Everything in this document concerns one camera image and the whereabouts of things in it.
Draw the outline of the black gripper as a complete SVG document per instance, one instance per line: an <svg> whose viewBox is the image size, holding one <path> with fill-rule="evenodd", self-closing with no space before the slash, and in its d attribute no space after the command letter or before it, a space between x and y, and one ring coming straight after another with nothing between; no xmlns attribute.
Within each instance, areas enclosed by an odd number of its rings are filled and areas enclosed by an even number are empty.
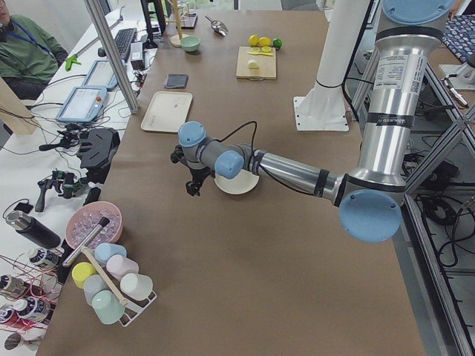
<svg viewBox="0 0 475 356"><path fill-rule="evenodd" d="M176 145L173 152L170 155L170 160L172 163L177 164L180 162L182 165L186 166L191 173L191 181L186 183L186 191L192 197L200 196L201 184L209 176L214 177L214 173L208 167L204 168L193 168L191 164L186 160L183 148L181 145Z"/></svg>

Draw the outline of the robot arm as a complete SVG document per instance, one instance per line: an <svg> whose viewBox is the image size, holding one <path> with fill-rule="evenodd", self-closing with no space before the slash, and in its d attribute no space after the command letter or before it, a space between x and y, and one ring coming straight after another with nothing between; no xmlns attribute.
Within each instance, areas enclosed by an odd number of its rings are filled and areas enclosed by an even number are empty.
<svg viewBox="0 0 475 356"><path fill-rule="evenodd" d="M338 1L325 36L315 84L293 99L304 142L285 139L275 153L252 142L230 145L196 121L177 132L171 161L186 166L186 190L198 195L208 177L241 171L273 179L338 208L344 230L368 243L391 238L402 222L402 162L430 54L442 42L451 1L382 1L376 31L376 76L367 118L348 122L344 80L367 25L371 1Z"/></svg>

